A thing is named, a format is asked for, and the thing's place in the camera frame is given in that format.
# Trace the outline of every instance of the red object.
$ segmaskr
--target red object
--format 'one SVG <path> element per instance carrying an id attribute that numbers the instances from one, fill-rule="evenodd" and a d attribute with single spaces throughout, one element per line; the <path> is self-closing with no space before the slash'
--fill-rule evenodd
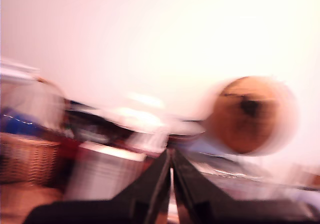
<path id="1" fill-rule="evenodd" d="M 82 143 L 69 137 L 61 137 L 60 143 L 61 144 L 58 151 L 59 157 L 75 160 L 79 146 Z"/>

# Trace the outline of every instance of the blurry object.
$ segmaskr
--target blurry object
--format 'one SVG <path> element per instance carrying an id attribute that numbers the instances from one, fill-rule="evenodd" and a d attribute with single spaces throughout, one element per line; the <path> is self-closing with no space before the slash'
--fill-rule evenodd
<path id="1" fill-rule="evenodd" d="M 159 128 L 155 133 L 132 134 L 126 141 L 126 145 L 137 152 L 145 152 L 149 156 L 158 156 L 162 153 L 168 142 L 168 131 L 166 128 Z"/>
<path id="2" fill-rule="evenodd" d="M 96 108 L 77 102 L 75 100 L 67 100 L 69 102 L 68 110 L 95 110 Z"/>
<path id="3" fill-rule="evenodd" d="M 33 116 L 7 108 L 1 113 L 1 131 L 18 135 L 38 136 L 40 128 Z"/>
<path id="4" fill-rule="evenodd" d="M 276 81 L 248 76 L 225 87 L 217 97 L 207 132 L 240 154 L 283 145 L 295 124 L 293 97 Z"/>
<path id="5" fill-rule="evenodd" d="M 62 200 L 56 189 L 26 183 L 1 185 L 1 223 L 21 224 L 29 212 L 40 206 Z"/>
<path id="6" fill-rule="evenodd" d="M 199 138 L 205 128 L 196 121 L 180 121 L 173 119 L 170 122 L 169 142 L 187 143 Z"/>
<path id="7" fill-rule="evenodd" d="M 164 103 L 153 96 L 130 92 L 125 106 L 110 111 L 109 120 L 137 133 L 154 133 L 166 126 Z"/>
<path id="8" fill-rule="evenodd" d="M 9 114 L 9 118 L 1 117 L 2 131 L 7 125 L 6 121 L 11 124 L 15 122 L 15 125 L 18 125 L 17 120 L 21 123 L 37 123 L 45 128 L 60 131 L 66 108 L 64 92 L 54 83 L 37 77 L 35 68 L 21 64 L 9 65 L 7 62 L 3 65 L 4 69 L 1 67 L 1 113 L 14 110 L 15 114 Z M 11 77 L 6 72 L 6 67 L 26 73 L 31 78 L 27 78 L 28 82 L 15 81 L 20 80 L 20 76 Z"/>
<path id="9" fill-rule="evenodd" d="M 178 212 L 170 208 L 173 203 L 168 198 L 172 172 Z M 24 223 L 153 224 L 166 223 L 164 217 L 171 221 L 169 223 L 182 224 L 319 223 L 320 213 L 313 206 L 288 198 L 234 199 L 207 180 L 181 153 L 165 150 L 149 169 L 113 199 L 42 205 L 32 210 Z"/>
<path id="10" fill-rule="evenodd" d="M 109 200 L 142 172 L 146 155 L 85 142 L 67 188 L 66 200 Z"/>
<path id="11" fill-rule="evenodd" d="M 80 142 L 107 145 L 117 138 L 119 129 L 122 129 L 113 122 L 85 110 L 68 110 L 66 113 L 74 138 Z"/>
<path id="12" fill-rule="evenodd" d="M 114 120 L 118 126 L 137 133 L 152 133 L 165 125 L 160 118 L 145 111 L 119 107 L 113 112 L 119 116 L 119 120 Z"/>
<path id="13" fill-rule="evenodd" d="M 1 133 L 1 183 L 47 184 L 56 168 L 59 143 Z"/>
<path id="14" fill-rule="evenodd" d="M 29 84 L 36 80 L 34 74 L 38 72 L 37 68 L 1 56 L 1 82 Z"/>

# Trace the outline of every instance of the white wall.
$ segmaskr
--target white wall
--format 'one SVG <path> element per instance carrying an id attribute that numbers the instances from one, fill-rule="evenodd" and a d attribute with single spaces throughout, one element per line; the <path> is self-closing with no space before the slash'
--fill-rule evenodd
<path id="1" fill-rule="evenodd" d="M 78 101 L 135 91 L 195 118 L 219 81 L 274 76 L 300 110 L 274 158 L 320 164 L 320 0 L 1 0 L 1 55 Z"/>

